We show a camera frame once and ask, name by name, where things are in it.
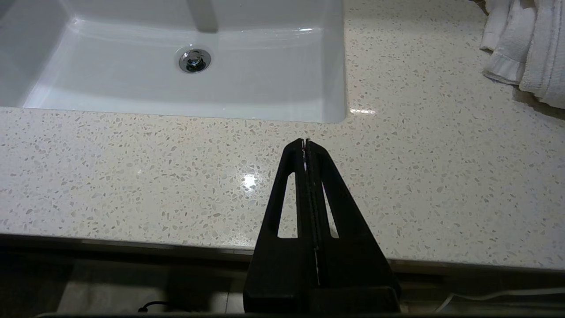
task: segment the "white sink basin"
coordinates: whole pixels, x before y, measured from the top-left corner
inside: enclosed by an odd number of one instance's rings
[[[1,106],[339,122],[344,82],[341,0],[0,3]]]

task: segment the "folded towel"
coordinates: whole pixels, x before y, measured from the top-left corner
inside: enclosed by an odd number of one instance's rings
[[[550,49],[552,54],[551,61],[547,61],[544,78],[549,78],[545,94],[540,90],[540,101],[550,106],[565,109],[565,6],[562,0],[556,0],[553,7],[555,18],[554,29],[551,37],[553,42],[557,42],[555,51]]]
[[[494,51],[502,31],[506,26],[511,0],[486,0],[485,8],[489,13],[486,21],[481,50]]]
[[[557,49],[554,25],[559,24],[559,15],[554,14],[554,2],[560,2],[560,0],[535,0],[537,19],[524,76],[520,82],[522,91],[532,92],[538,98],[543,97],[547,90]]]
[[[512,0],[506,28],[483,74],[507,84],[519,84],[524,74],[536,22],[533,0]]]

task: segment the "speckled quartz countertop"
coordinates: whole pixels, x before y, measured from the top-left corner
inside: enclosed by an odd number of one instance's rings
[[[565,121],[482,76],[485,19],[346,0],[339,124],[0,108],[0,232],[251,249],[309,137],[387,257],[565,269]]]

